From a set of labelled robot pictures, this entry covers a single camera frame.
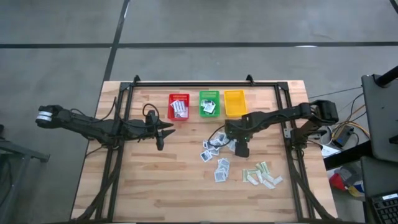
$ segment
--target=black cable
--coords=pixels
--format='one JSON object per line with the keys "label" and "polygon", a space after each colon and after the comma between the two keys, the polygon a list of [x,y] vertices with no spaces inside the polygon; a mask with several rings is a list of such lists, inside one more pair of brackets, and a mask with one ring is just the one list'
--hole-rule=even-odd
{"label": "black cable", "polygon": [[77,112],[79,112],[81,115],[87,116],[87,115],[85,115],[83,112],[81,112],[79,109],[76,109],[76,108],[72,108],[72,109],[70,109],[69,111],[70,111],[70,112],[77,111]]}
{"label": "black cable", "polygon": [[99,147],[99,148],[97,148],[97,149],[92,150],[91,152],[89,152],[89,153],[86,154],[85,158],[87,158],[87,156],[90,155],[91,153],[94,153],[94,152],[96,152],[96,151],[98,151],[98,150],[100,150],[100,149],[102,149],[102,148],[104,148],[104,146],[101,146],[101,147]]}
{"label": "black cable", "polygon": [[3,199],[1,200],[1,202],[0,202],[0,208],[2,207],[3,203],[6,201],[8,195],[9,195],[11,189],[12,189],[12,170],[11,170],[11,163],[10,163],[10,161],[9,161],[8,158],[7,158],[7,161],[6,161],[6,162],[7,162],[7,164],[8,164],[8,175],[9,175],[9,179],[10,179],[10,187],[8,188],[7,193],[5,194],[4,198],[3,198]]}
{"label": "black cable", "polygon": [[317,95],[317,96],[310,96],[310,97],[308,97],[308,99],[315,98],[315,97],[319,97],[319,96],[332,95],[332,94],[335,94],[335,93],[342,93],[342,92],[344,92],[344,91],[356,90],[356,89],[358,89],[358,88],[362,88],[362,87],[359,86],[359,87],[355,87],[355,88],[349,88],[349,89],[346,89],[346,90],[339,90],[339,91],[332,92],[332,93],[326,93],[326,94]]}
{"label": "black cable", "polygon": [[359,144],[359,136],[355,132],[353,132],[353,135],[356,136],[356,144],[355,144],[355,146],[357,146]]}
{"label": "black cable", "polygon": [[101,118],[101,119],[99,119],[99,120],[97,120],[97,121],[93,121],[92,123],[97,123],[97,122],[103,121],[103,120],[106,119],[108,116],[110,116],[110,114],[112,113],[112,110],[113,110],[113,108],[114,108],[115,105],[116,105],[116,97],[113,99],[113,104],[112,104],[111,110],[108,112],[108,114],[107,114],[105,117],[103,117],[103,118]]}
{"label": "black cable", "polygon": [[299,148],[300,150],[295,149],[296,153],[301,153],[301,157],[304,158],[304,150],[302,148]]}
{"label": "black cable", "polygon": [[220,145],[220,146],[215,146],[215,145],[212,145],[212,143],[210,143],[210,139],[213,137],[213,135],[216,134],[216,132],[217,132],[218,130],[220,130],[221,128],[223,128],[223,127],[225,127],[225,125],[222,125],[221,127],[217,128],[216,131],[214,131],[213,134],[211,134],[211,136],[209,137],[209,139],[207,139],[207,145],[213,146],[213,147],[223,147],[223,146],[228,145],[228,144],[231,142],[231,139],[229,139],[229,141],[228,141],[227,143],[225,143],[225,144],[223,144],[223,145]]}
{"label": "black cable", "polygon": [[354,100],[353,103],[351,104],[351,112],[349,113],[349,117],[347,118],[347,120],[351,119],[352,115],[353,115],[353,109],[354,109],[354,103],[355,101],[361,97],[363,95],[363,93],[359,94]]}
{"label": "black cable", "polygon": [[119,119],[120,119],[120,121],[121,121],[122,123],[124,123],[124,124],[126,124],[126,125],[128,125],[128,126],[135,127],[135,128],[151,128],[151,127],[154,127],[154,126],[160,121],[160,118],[159,118],[159,117],[160,117],[159,111],[157,110],[156,106],[154,106],[154,105],[151,104],[151,103],[147,103],[147,104],[145,104],[144,107],[142,108],[142,115],[144,115],[145,117],[148,116],[148,113],[147,113],[147,114],[144,113],[145,107],[146,107],[146,106],[151,106],[151,107],[153,107],[153,108],[156,110],[156,113],[157,113],[157,120],[156,120],[156,122],[154,122],[154,123],[151,124],[151,125],[147,125],[147,126],[145,126],[145,125],[144,125],[144,126],[136,126],[136,125],[129,124],[129,123],[123,121],[123,120],[120,118],[119,115],[118,115],[118,117],[119,117]]}
{"label": "black cable", "polygon": [[352,121],[356,121],[357,119],[359,119],[360,117],[362,117],[362,116],[364,116],[366,114],[366,111],[363,113],[363,114],[361,114],[361,115],[359,115],[357,118],[355,118],[354,120],[351,120],[351,122]]}
{"label": "black cable", "polygon": [[[97,120],[97,121],[92,121],[91,123],[97,123],[97,122],[100,122],[100,121],[103,121],[104,119],[106,119],[106,118],[107,118],[108,116],[110,116],[110,114],[112,113],[112,110],[113,110],[113,108],[114,108],[115,105],[116,105],[116,97],[113,99],[113,104],[112,104],[112,107],[111,107],[110,111],[108,112],[108,114],[107,114],[105,117],[103,117],[103,118],[101,118],[101,119],[99,119],[99,120]],[[83,112],[81,112],[79,109],[76,109],[76,108],[72,108],[72,109],[70,109],[69,111],[70,111],[70,112],[77,111],[77,112],[79,112],[81,115],[87,116],[87,115],[85,115]]]}

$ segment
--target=scattered card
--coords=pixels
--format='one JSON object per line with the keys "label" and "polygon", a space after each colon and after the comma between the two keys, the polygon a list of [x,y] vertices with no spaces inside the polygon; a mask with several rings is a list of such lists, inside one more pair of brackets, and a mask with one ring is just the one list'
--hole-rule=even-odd
{"label": "scattered card", "polygon": [[210,159],[213,158],[213,156],[210,154],[209,151],[204,151],[203,153],[200,154],[201,159],[203,159],[204,162],[209,161]]}

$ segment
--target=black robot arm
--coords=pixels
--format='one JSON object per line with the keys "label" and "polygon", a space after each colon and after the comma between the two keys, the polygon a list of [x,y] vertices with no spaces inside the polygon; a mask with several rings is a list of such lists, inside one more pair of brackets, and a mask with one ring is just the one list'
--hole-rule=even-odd
{"label": "black robot arm", "polygon": [[65,128],[80,133],[85,138],[96,139],[106,146],[116,146],[118,139],[141,140],[156,138],[158,150],[163,150],[164,138],[175,130],[161,130],[173,124],[165,123],[156,116],[154,110],[146,114],[145,122],[141,119],[122,121],[118,119],[96,119],[83,114],[73,113],[59,105],[40,106],[35,122],[41,128]]}
{"label": "black robot arm", "polygon": [[225,133],[228,139],[236,139],[235,155],[249,157],[248,142],[254,133],[267,129],[272,124],[302,118],[308,121],[301,128],[293,129],[289,133],[292,146],[306,147],[309,135],[324,125],[336,124],[338,122],[336,105],[327,100],[317,100],[270,113],[260,111],[248,113],[238,120],[225,120]]}

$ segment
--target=wooden table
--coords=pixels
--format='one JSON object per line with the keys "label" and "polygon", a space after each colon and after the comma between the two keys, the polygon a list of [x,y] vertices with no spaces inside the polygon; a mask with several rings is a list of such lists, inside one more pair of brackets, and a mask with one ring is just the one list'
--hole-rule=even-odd
{"label": "wooden table", "polygon": [[[293,106],[308,102],[303,81],[288,81]],[[105,82],[98,103],[97,118],[105,116],[118,95],[120,82]],[[158,151],[155,140],[125,144],[114,222],[276,222],[296,221],[289,170],[279,124],[254,135],[249,142],[250,156],[234,156],[227,147],[218,157],[204,163],[200,158],[202,141],[223,125],[225,116],[223,90],[234,87],[210,88],[220,91],[221,116],[202,118],[199,115],[199,87],[134,87],[130,119],[143,119],[145,103],[156,105],[160,118],[167,119],[169,94],[190,94],[188,121],[174,122],[176,132],[165,139],[163,151]],[[277,109],[275,92],[268,87],[238,88],[245,91],[248,111],[274,111]],[[297,121],[301,126],[305,121]],[[99,147],[90,142],[88,152]],[[106,150],[91,154],[84,163],[72,218],[79,216],[100,189]],[[226,182],[215,183],[217,159],[231,162]],[[318,146],[308,145],[305,165],[310,188],[320,203],[337,217],[335,204],[326,176],[323,158]],[[266,161],[274,177],[284,181],[276,189],[242,182],[242,169],[255,169],[258,162]],[[300,191],[306,214],[303,193]],[[105,200],[106,215],[109,198]]]}

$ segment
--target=wire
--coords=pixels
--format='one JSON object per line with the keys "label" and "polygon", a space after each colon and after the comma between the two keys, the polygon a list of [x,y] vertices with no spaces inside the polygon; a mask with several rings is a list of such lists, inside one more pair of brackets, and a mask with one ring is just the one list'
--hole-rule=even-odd
{"label": "wire", "polygon": [[321,144],[319,144],[319,143],[317,143],[317,142],[315,142],[315,141],[312,141],[312,140],[309,140],[309,139],[308,139],[307,141],[312,142],[312,143],[314,143],[314,144],[319,145],[320,147],[322,147]]}
{"label": "wire", "polygon": [[301,158],[304,158],[305,153],[304,153],[304,150],[303,150],[303,149],[301,149],[301,148],[300,148],[300,150],[295,149],[295,152],[296,152],[296,153],[300,152],[300,153],[301,153]]}
{"label": "wire", "polygon": [[349,89],[346,89],[346,90],[340,90],[340,91],[336,91],[336,92],[332,92],[332,93],[326,93],[326,94],[322,94],[322,95],[311,96],[311,97],[308,97],[308,99],[315,98],[315,97],[319,97],[319,96],[332,95],[332,94],[335,94],[335,93],[342,93],[342,92],[344,92],[344,91],[356,90],[356,89],[358,89],[358,88],[362,88],[362,87],[359,86],[359,87],[349,88]]}
{"label": "wire", "polygon": [[329,142],[327,143],[327,144],[324,144],[323,143],[323,136],[321,137],[321,144],[323,144],[323,145],[326,145],[326,146],[328,146],[328,145],[330,145],[331,144],[331,142],[332,142],[332,140],[333,140],[333,138],[331,137],[331,135],[333,134],[333,130],[331,129],[331,127],[330,126],[326,126],[326,128],[329,130]]}
{"label": "wire", "polygon": [[91,152],[87,153],[86,156],[85,156],[85,158],[87,158],[88,155],[90,155],[91,153],[94,153],[94,152],[96,152],[96,151],[102,149],[103,147],[104,147],[104,145],[102,145],[101,147],[99,147],[99,148],[97,148],[97,149],[94,149],[94,150],[92,150]]}
{"label": "wire", "polygon": [[107,114],[105,117],[103,117],[103,118],[101,118],[101,119],[99,119],[99,120],[97,120],[97,121],[93,121],[92,123],[97,123],[97,122],[103,121],[103,120],[106,119],[108,116],[110,116],[110,114],[112,113],[112,110],[113,110],[113,108],[115,107],[115,105],[116,105],[116,97],[113,98],[113,104],[112,104],[112,107],[111,107],[110,111],[108,112],[108,114]]}
{"label": "wire", "polygon": [[[112,110],[113,110],[113,108],[115,107],[115,105],[116,105],[116,97],[113,99],[113,104],[112,104],[112,107],[111,107],[110,111],[108,112],[108,114],[107,114],[105,117],[103,117],[103,118],[101,118],[101,119],[99,119],[99,120],[91,121],[91,123],[97,123],[97,122],[100,122],[100,121],[103,121],[104,119],[106,119],[106,118],[107,118],[108,116],[110,116],[110,114],[112,113]],[[77,111],[77,112],[79,112],[81,115],[87,116],[87,115],[85,115],[83,112],[81,112],[79,109],[76,109],[76,108],[70,109],[70,112],[73,112],[73,111]]]}
{"label": "wire", "polygon": [[365,111],[363,114],[359,115],[359,116],[358,116],[357,118],[355,118],[354,120],[352,120],[351,122],[356,121],[357,119],[359,119],[360,117],[364,116],[365,114],[366,114],[366,111]]}
{"label": "wire", "polygon": [[76,108],[70,109],[70,112],[73,112],[73,111],[77,111],[77,112],[79,112],[81,115],[87,116],[87,115],[85,115],[83,112],[81,112],[79,109],[76,109]]}
{"label": "wire", "polygon": [[10,163],[10,161],[9,161],[8,158],[7,158],[7,161],[6,161],[6,162],[7,162],[7,164],[8,164],[8,175],[9,175],[9,179],[10,179],[10,187],[8,188],[7,193],[5,194],[4,198],[3,198],[3,199],[1,200],[1,202],[0,202],[0,208],[2,207],[2,205],[4,204],[4,202],[6,201],[8,195],[9,195],[11,189],[12,189],[12,171],[11,171],[11,163]]}
{"label": "wire", "polygon": [[346,121],[348,121],[349,119],[351,119],[352,115],[354,114],[354,113],[353,113],[353,109],[354,109],[355,101],[356,101],[359,97],[361,97],[362,95],[363,95],[363,93],[359,94],[359,95],[353,100],[353,103],[351,104],[351,112],[349,113],[349,117],[346,119]]}
{"label": "wire", "polygon": [[355,144],[355,146],[357,146],[359,144],[359,136],[355,132],[353,132],[353,135],[356,136],[356,144]]}
{"label": "wire", "polygon": [[144,113],[144,112],[145,112],[145,107],[147,107],[147,106],[153,107],[153,108],[156,110],[156,113],[157,113],[157,120],[156,120],[156,122],[154,122],[154,123],[151,124],[151,125],[147,125],[147,126],[145,126],[145,125],[144,125],[144,126],[136,126],[136,125],[129,124],[129,123],[123,121],[123,120],[120,118],[119,115],[118,115],[118,117],[119,117],[119,119],[120,119],[120,121],[121,121],[122,123],[124,123],[124,124],[126,124],[126,125],[128,125],[128,126],[135,127],[135,128],[151,128],[151,127],[154,127],[154,126],[160,121],[160,118],[159,118],[159,117],[160,117],[159,110],[157,110],[156,106],[154,106],[153,104],[147,103],[147,104],[145,104],[144,107],[142,108],[142,115],[144,115],[145,117],[149,115],[149,112],[148,112],[147,114]]}
{"label": "wire", "polygon": [[222,125],[221,127],[217,128],[216,131],[214,131],[213,134],[211,134],[211,136],[209,137],[209,139],[207,139],[207,145],[213,146],[213,147],[223,147],[223,146],[228,145],[228,144],[231,142],[231,140],[229,139],[227,143],[225,143],[225,144],[223,144],[223,145],[220,145],[220,146],[215,146],[215,145],[212,145],[212,144],[210,143],[210,139],[213,137],[213,135],[216,134],[216,132],[217,132],[218,130],[220,130],[221,128],[223,128],[223,127],[225,127],[225,125]]}
{"label": "wire", "polygon": [[340,123],[340,124],[333,130],[333,132],[332,132],[332,138],[333,138],[333,139],[335,138],[335,135],[336,135],[337,131],[338,131],[341,127],[343,127],[344,125],[346,125],[346,124],[350,124],[350,125],[352,125],[352,126],[355,126],[355,127],[359,128],[359,129],[366,135],[366,137],[367,137],[368,139],[370,139],[370,134],[369,134],[362,126],[360,126],[359,124],[357,124],[357,123],[355,123],[355,122],[353,122],[353,121],[345,121],[345,122],[343,122],[343,123]]}

